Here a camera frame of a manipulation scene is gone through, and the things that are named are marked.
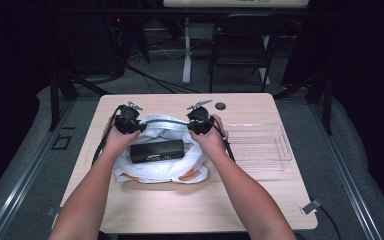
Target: person's left arm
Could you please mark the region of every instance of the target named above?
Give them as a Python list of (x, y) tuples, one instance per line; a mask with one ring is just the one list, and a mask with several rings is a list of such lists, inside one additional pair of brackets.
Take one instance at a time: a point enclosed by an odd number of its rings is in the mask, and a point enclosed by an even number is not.
[(112, 127), (102, 153), (62, 207), (49, 239), (97, 239), (113, 165), (139, 133), (124, 135)]

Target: transparent plastic container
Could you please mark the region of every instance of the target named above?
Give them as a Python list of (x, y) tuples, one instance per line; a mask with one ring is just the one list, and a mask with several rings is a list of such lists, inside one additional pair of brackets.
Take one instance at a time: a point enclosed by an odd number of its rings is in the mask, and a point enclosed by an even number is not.
[(245, 171), (283, 171), (292, 151), (283, 126), (224, 124), (236, 163)]

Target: table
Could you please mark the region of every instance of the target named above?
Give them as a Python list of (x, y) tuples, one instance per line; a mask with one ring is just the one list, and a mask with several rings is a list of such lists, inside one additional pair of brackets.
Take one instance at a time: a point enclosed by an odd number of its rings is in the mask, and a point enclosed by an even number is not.
[[(309, 0), (164, 0), (168, 8), (293, 8), (304, 9)], [(183, 84), (190, 84), (192, 53), (190, 51), (190, 23), (185, 18), (185, 64), (183, 67)], [(266, 69), (260, 68), (260, 76), (264, 76)]]
[[(90, 169), (103, 129), (118, 105), (132, 101), (142, 107), (144, 110), (139, 119), (151, 113), (164, 113), (187, 121), (186, 114), (190, 111), (186, 110), (187, 107), (210, 99), (213, 101), (205, 107), (211, 114), (218, 114), (225, 125), (258, 123), (282, 126), (274, 100), (266, 93), (103, 96), (61, 206)], [(216, 110), (215, 103), (218, 102), (225, 103), (226, 109)], [(306, 215), (300, 211), (300, 207), (310, 200), (292, 152), (290, 156), (283, 171), (252, 171), (249, 174), (270, 192), (293, 229), (313, 229), (317, 226), (315, 214)], [(209, 169), (209, 178), (191, 185), (116, 183), (113, 177), (101, 230), (128, 234), (245, 231), (216, 169), (210, 161), (205, 166)]]

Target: black rectangular box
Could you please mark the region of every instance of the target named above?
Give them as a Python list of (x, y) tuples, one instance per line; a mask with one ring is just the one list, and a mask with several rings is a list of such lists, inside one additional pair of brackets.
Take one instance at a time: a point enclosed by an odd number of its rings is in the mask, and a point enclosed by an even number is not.
[(134, 164), (183, 158), (184, 156), (185, 149), (181, 139), (130, 146), (130, 158)]

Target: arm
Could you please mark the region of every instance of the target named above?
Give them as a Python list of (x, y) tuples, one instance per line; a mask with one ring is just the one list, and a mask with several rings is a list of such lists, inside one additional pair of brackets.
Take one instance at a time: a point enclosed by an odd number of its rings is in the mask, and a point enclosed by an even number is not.
[[(220, 117), (213, 117), (224, 131)], [(230, 159), (220, 134), (214, 128), (205, 135), (198, 136), (192, 131), (191, 135), (216, 167), (251, 239), (296, 239), (276, 202), (264, 187)]]
[(113, 165), (138, 135), (139, 131), (124, 135), (112, 127), (101, 155), (61, 209), (49, 239), (97, 239)]

